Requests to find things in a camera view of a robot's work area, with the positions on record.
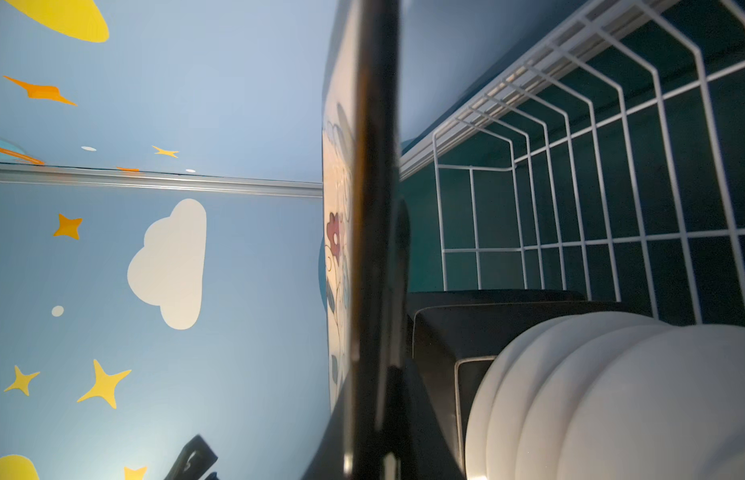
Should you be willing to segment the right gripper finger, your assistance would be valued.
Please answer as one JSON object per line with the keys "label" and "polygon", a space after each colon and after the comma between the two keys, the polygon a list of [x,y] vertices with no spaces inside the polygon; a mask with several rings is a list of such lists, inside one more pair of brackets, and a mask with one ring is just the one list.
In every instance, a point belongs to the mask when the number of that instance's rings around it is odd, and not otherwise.
{"label": "right gripper finger", "polygon": [[166,480],[219,480],[218,472],[212,470],[217,461],[208,442],[196,435],[182,448]]}

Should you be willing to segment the black square floral plate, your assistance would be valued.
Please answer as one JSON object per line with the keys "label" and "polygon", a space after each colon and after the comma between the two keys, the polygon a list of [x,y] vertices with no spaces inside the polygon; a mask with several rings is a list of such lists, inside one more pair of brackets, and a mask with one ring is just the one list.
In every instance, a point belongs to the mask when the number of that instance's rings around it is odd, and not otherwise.
{"label": "black square floral plate", "polygon": [[495,357],[526,330],[549,319],[598,311],[634,310],[619,302],[544,301],[430,307],[416,314],[413,360],[450,450],[461,449],[456,364]]}
{"label": "black square floral plate", "polygon": [[396,1],[336,8],[322,86],[330,421],[308,479],[459,479],[407,354],[411,230],[400,200]]}

